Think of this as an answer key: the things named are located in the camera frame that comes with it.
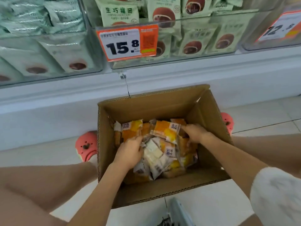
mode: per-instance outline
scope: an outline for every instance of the cardboard box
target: cardboard box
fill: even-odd
[[[99,180],[115,157],[115,121],[125,123],[138,119],[147,122],[153,118],[184,118],[189,124],[200,124],[221,140],[233,144],[209,85],[117,98],[100,102],[98,106]],[[185,175],[147,183],[122,184],[112,208],[153,200],[230,178],[213,155],[201,145],[198,146],[198,156],[198,163],[189,168]]]

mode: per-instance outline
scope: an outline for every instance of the printed text on price tag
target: printed text on price tag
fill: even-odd
[[[158,42],[157,24],[97,30],[107,60],[118,61],[155,56]]]
[[[300,31],[301,11],[283,13],[257,41],[294,38]]]

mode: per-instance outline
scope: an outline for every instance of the price tag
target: price tag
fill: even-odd
[[[109,62],[155,56],[158,42],[157,24],[97,30]]]
[[[293,38],[300,31],[301,11],[283,13],[257,41]]]

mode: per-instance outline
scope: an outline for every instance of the white tile floor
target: white tile floor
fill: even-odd
[[[264,136],[300,133],[301,97],[240,106],[223,110],[234,121],[233,135]],[[0,166],[60,165],[79,163],[74,150],[76,137],[0,152]],[[52,214],[70,220],[84,203],[97,182],[79,191]],[[250,202],[232,181],[188,190],[166,198],[111,211],[109,226],[157,225],[166,213],[166,203],[177,197],[198,226],[237,226],[253,214]]]

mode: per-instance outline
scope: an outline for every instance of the foot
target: foot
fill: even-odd
[[[228,113],[221,113],[222,119],[228,129],[228,133],[232,135],[233,128],[234,128],[234,121],[233,118]]]
[[[80,136],[75,148],[77,154],[83,162],[91,162],[97,166],[97,134],[94,132],[87,132]]]

